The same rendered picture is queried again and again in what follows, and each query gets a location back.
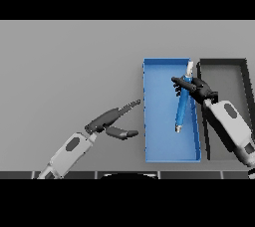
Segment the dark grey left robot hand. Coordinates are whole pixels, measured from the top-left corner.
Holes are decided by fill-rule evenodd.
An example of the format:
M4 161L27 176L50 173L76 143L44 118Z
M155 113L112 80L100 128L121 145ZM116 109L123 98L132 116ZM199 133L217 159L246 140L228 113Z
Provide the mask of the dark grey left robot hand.
M95 132L101 133L105 131L107 135L121 140L128 139L129 137L134 137L138 135L137 130L125 130L115 127L114 122L139 104L140 100L136 100L127 104L121 109L115 108L102 113L85 126L85 131L88 134L93 134Z

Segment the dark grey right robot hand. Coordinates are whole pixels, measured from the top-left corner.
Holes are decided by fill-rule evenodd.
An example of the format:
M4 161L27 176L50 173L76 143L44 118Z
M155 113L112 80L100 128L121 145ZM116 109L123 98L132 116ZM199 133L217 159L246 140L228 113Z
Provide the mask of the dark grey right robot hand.
M187 93L201 105L205 100L211 100L214 104L218 102L218 93L211 90L208 84L199 78L192 78L190 82L184 77L172 77L171 80L178 97Z

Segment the blue pipe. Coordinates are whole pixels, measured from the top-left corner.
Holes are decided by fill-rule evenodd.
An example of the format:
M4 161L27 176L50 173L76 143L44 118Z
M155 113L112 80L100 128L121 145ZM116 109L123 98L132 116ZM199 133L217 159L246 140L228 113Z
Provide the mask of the blue pipe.
M189 61L187 64L186 73L180 79L181 91L180 91L179 103L178 103L177 114L175 119L176 132L181 132L181 129L183 126L187 100L188 100L189 92L192 90L192 84L191 84L192 69L193 69L193 63Z

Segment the dark grey bin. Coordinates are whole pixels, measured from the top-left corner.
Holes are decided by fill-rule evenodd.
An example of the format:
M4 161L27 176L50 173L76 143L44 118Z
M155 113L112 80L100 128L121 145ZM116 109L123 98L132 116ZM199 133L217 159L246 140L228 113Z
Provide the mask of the dark grey bin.
M218 93L221 101L231 101L255 137L255 102L247 61L241 59L200 59L197 77ZM209 122L203 120L207 158L212 161L236 160Z

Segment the blue bin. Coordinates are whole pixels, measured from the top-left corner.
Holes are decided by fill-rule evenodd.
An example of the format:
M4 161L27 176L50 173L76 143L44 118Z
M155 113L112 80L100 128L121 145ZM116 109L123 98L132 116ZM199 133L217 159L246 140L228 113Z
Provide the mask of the blue bin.
M179 98L171 78L185 75L189 62L189 58L143 59L144 151L148 163L199 162L201 159L193 98L188 98L181 131L175 131Z

